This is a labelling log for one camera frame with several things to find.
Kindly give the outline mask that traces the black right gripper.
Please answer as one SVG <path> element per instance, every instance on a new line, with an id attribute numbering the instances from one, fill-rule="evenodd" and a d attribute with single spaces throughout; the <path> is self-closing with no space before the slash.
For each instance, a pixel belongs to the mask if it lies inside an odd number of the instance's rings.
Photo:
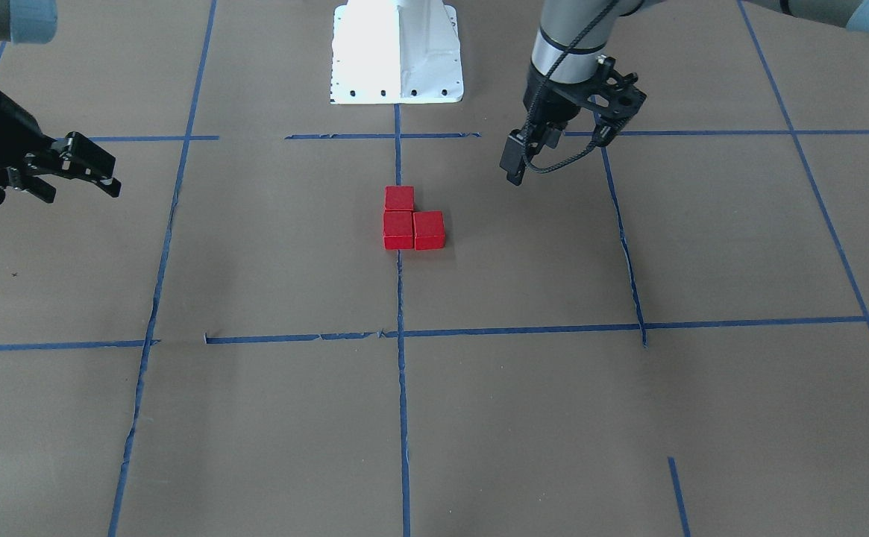
<path id="1" fill-rule="evenodd" d="M 62 139 L 46 136 L 37 120 L 0 90 L 0 204 L 13 188 L 52 204 L 57 190 L 31 170 L 28 157 L 46 155 L 54 143 L 61 176 L 89 181 L 107 196 L 118 198 L 121 181 L 114 177 L 115 157 L 78 132 Z"/>

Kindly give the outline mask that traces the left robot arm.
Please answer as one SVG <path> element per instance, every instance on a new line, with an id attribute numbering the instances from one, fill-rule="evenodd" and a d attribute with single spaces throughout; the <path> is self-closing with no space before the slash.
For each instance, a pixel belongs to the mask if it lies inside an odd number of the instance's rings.
<path id="1" fill-rule="evenodd" d="M 530 44 L 523 118 L 501 136 L 508 183 L 539 179 L 595 156 L 663 164 L 664 139 L 706 155 L 731 140 L 869 137 L 869 20 L 860 1 L 547 1 Z"/>

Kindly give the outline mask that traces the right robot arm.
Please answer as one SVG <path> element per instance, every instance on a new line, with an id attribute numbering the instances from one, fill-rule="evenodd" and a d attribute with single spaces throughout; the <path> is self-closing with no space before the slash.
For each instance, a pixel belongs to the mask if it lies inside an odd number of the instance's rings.
<path id="1" fill-rule="evenodd" d="M 54 1 L 0 1 L 0 42 L 46 44 L 57 23 Z M 46 136 L 35 116 L 0 90 L 0 205 L 11 189 L 51 204 L 56 189 L 46 175 L 83 180 L 117 198 L 122 185 L 114 167 L 114 156 L 81 133 Z"/>

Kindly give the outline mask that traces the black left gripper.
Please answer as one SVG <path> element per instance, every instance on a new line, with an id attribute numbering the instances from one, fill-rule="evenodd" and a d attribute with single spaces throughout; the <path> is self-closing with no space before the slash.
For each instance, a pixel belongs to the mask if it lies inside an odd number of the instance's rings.
<path id="1" fill-rule="evenodd" d="M 557 148 L 562 132 L 580 112 L 580 106 L 557 92 L 563 89 L 574 90 L 580 83 L 548 81 L 541 89 L 544 76 L 533 64 L 527 68 L 525 126 L 523 130 L 512 130 L 503 146 L 499 166 L 505 171 L 506 180 L 513 186 L 523 183 L 527 161 L 534 154 L 531 139 L 540 139 L 541 147 Z"/>

